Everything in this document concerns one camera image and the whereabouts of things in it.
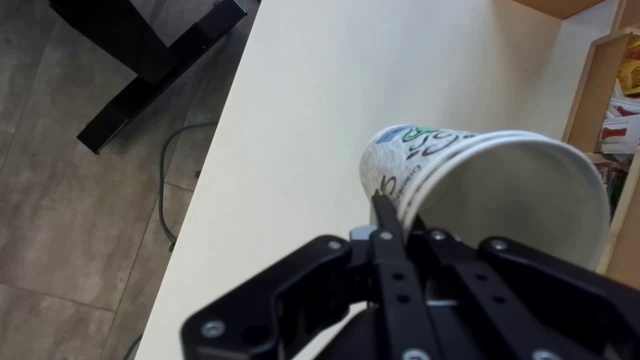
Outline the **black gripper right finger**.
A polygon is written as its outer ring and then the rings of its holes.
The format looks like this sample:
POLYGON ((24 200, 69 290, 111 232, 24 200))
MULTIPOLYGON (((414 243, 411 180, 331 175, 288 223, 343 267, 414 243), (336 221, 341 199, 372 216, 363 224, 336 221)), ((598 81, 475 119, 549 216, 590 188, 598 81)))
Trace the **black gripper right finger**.
POLYGON ((640 360, 640 293, 510 238, 414 227, 446 360, 640 360))

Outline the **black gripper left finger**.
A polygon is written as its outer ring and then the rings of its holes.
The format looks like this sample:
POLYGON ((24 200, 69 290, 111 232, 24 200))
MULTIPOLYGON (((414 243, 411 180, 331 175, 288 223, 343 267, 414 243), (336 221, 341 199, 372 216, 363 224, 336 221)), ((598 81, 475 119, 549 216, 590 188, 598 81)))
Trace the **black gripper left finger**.
POLYGON ((439 360, 415 268, 390 199, 360 241, 318 237, 201 310, 180 331, 183 360, 290 360, 320 333, 352 320, 331 352, 361 360, 439 360))

